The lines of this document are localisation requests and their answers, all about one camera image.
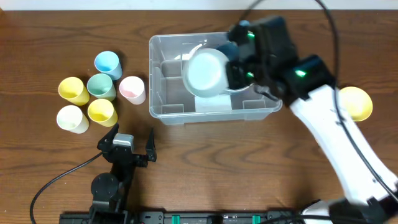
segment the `wooden table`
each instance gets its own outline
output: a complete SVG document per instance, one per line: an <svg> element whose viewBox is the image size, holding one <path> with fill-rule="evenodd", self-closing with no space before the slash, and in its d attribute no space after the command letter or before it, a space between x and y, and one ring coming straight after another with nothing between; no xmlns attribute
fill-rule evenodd
<svg viewBox="0 0 398 224"><path fill-rule="evenodd" d="M108 131L91 122L84 134L57 127L69 102L57 87L66 77L98 73L103 50L122 55L124 76L148 82L148 41L156 34L227 30L241 11L46 11L0 15L0 223L29 223L35 193L56 175L99 153ZM320 11L257 11L288 20L301 56L319 54L331 66L331 35ZM373 99L358 123L378 156L398 174L398 14L335 11L341 36L341 83ZM129 206L168 211L266 210L343 196L338 179L312 135L283 108L264 121L165 126L120 95L120 132L133 134L144 153L155 127L158 160L137 169ZM51 185L35 205L37 223L58 223L66 211L91 205L91 181L111 164L97 159Z"/></svg>

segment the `green led light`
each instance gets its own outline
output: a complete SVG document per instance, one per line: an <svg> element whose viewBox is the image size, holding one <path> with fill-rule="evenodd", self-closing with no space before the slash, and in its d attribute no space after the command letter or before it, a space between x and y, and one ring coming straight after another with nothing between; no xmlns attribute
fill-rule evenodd
<svg viewBox="0 0 398 224"><path fill-rule="evenodd" d="M301 71L301 70L297 70L297 71L295 71L296 72L296 74L298 75L298 76L300 76L300 77L304 77L307 73L305 73L305 72L303 72L303 71Z"/></svg>
<svg viewBox="0 0 398 224"><path fill-rule="evenodd" d="M261 222L261 216L259 215L253 215L252 217L252 224L259 224Z"/></svg>
<svg viewBox="0 0 398 224"><path fill-rule="evenodd" d="M172 224L181 224L179 215L172 215Z"/></svg>

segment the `white wall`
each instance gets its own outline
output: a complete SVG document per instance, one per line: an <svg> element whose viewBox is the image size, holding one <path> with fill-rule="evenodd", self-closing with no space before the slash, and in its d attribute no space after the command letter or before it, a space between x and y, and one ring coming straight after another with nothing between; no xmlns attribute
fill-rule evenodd
<svg viewBox="0 0 398 224"><path fill-rule="evenodd" d="M0 0L3 10L245 9L253 0ZM324 0L330 9L398 9L398 0ZM314 0L266 0L258 9L318 9Z"/></svg>

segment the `light blue cup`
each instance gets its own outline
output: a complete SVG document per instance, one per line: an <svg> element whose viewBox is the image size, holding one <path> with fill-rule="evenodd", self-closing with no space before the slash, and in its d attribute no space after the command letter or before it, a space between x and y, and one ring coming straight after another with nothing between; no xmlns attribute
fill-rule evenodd
<svg viewBox="0 0 398 224"><path fill-rule="evenodd" d="M96 74L88 80L87 90L98 99L112 101L116 97L116 90L111 77L102 73Z"/></svg>
<svg viewBox="0 0 398 224"><path fill-rule="evenodd" d="M118 55L111 51L101 52L95 57L95 68L103 73L109 75L112 80L118 80L122 77L122 67Z"/></svg>

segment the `cup rim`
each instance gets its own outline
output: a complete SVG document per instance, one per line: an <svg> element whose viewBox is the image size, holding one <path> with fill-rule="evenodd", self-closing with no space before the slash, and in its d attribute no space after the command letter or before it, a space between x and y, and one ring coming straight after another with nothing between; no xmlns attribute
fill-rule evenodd
<svg viewBox="0 0 398 224"><path fill-rule="evenodd" d="M73 98L64 97L64 96L61 94L61 92L60 92L60 88L61 88L62 83L63 83L65 80L67 80L67 79L76 79L76 80L78 80L78 83L79 83L80 86L81 86L81 90L79 91L79 94L77 94L77 96L75 96L75 97L73 97ZM58 94L59 94L62 98L66 99L66 100L73 100L73 99L75 99L75 98L78 98L78 97L83 93L84 89L85 89L85 85L84 85L84 83L83 83L83 81L82 81L81 79L79 79L78 77L68 77L68 78L64 78L64 79L60 82L60 84L58 85Z"/></svg>
<svg viewBox="0 0 398 224"><path fill-rule="evenodd" d="M98 103L99 101L107 101L106 103L109 103L109 104L112 106L112 109L113 109L112 115L111 115L110 117L108 117L108 118L107 118L106 120L104 120L104 121L97 121L97 120L93 119L93 118L91 117L91 115L90 115L90 107L91 107L94 103ZM107 100L107 99L97 99L97 100L95 100L95 101L92 101L92 102L90 103L90 105L88 105L87 114L88 114L88 117L89 117L92 121L97 122L97 123L103 123L103 122L106 122L106 121L108 121L109 119L112 118L112 116L113 116L113 114L114 114L114 106L113 106L112 102L110 102L110 101Z"/></svg>
<svg viewBox="0 0 398 224"><path fill-rule="evenodd" d="M110 69L110 70L108 70L108 71L104 71L104 70L100 70L100 69L97 67L97 59L98 59L98 57L101 56L101 54L112 54L113 56L115 56L115 57L118 59L118 62L117 62L117 64L114 66L114 68L112 68L112 69ZM95 66L95 69L97 69L97 70L100 71L101 73L103 73L103 72L112 72L113 70L115 70L115 69L119 66L119 64L120 64L119 56L118 56L115 52L112 52L112 51L110 51L110 50L105 50L105 51L99 53L99 54L95 57L95 59L94 59L94 66Z"/></svg>
<svg viewBox="0 0 398 224"><path fill-rule="evenodd" d="M90 83L90 80L92 79L92 78L94 78L95 76L97 76L98 77L98 75L106 75L110 80L111 80L111 88L107 91L107 92L105 92L105 93L102 93L102 94L94 94L94 93L92 93L91 91L90 91L90 89L88 88L88 84ZM90 77L90 79L87 81L87 91L91 94L91 95L93 95L93 96L103 96L103 95L105 95L105 94L107 94L107 93L109 93L109 91L111 91L111 89L112 89L112 86L113 86L113 81L112 81L112 78L111 77L109 77L109 75L107 75L107 74L103 74L103 73L98 73L98 74L95 74L95 75L93 75L92 77Z"/></svg>
<svg viewBox="0 0 398 224"><path fill-rule="evenodd" d="M128 96L125 96L124 94L123 94L123 92L121 91L121 87L122 87L122 84L123 84L123 81L125 81L125 80L129 80L129 79L135 79L135 80L137 80L138 82L139 82L139 84L141 84L142 86L143 86L143 88L142 88L142 92L140 92L139 94L137 94L137 96L135 96L135 97L128 97ZM129 76L129 77L126 77L126 78L123 78L123 80L120 82L120 84L119 84L119 92L120 92L120 94L122 94L122 96L123 97L125 97L126 99L135 99L135 98L138 98L138 97L140 97L144 92L145 92L145 83L144 83L144 81L141 79L141 78L139 78L139 77L137 77L137 76Z"/></svg>
<svg viewBox="0 0 398 224"><path fill-rule="evenodd" d="M79 124L76 125L76 126L73 127L73 128L70 128L70 129L63 128L63 127L60 125L60 123L58 122L58 120L59 120L59 118L60 118L60 113L61 113L61 111L62 111L62 110L65 110L66 108L73 108L73 110L79 111L79 112L80 112L80 113L78 114L78 115L79 115L79 120L80 120ZM63 130L71 131L71 130L77 128L77 127L81 124L81 122L83 122L83 112L81 111L81 109L80 109L79 107L77 107L77 106L75 106L75 105L64 106L63 108L60 109L60 111L58 111L58 114L57 114L57 125L58 125L58 127L60 127L60 128L63 129Z"/></svg>

